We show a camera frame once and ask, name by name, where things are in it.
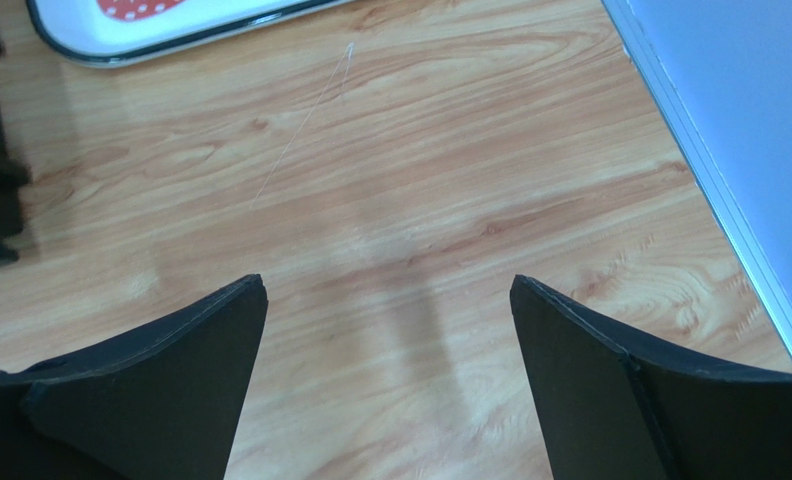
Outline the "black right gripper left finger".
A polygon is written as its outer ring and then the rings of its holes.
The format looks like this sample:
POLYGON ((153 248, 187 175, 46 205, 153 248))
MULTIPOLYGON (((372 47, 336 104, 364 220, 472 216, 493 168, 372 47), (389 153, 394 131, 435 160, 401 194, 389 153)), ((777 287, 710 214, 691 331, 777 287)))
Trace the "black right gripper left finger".
POLYGON ((264 331, 244 276, 16 373, 0 371, 0 479, 220 479, 264 331))

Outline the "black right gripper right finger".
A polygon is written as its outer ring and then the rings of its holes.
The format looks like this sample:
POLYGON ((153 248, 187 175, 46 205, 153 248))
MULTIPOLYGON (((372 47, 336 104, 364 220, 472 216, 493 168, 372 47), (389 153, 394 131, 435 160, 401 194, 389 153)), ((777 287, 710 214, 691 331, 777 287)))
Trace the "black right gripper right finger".
POLYGON ((557 479, 792 479, 792 374, 706 355, 524 275, 510 304, 557 479))

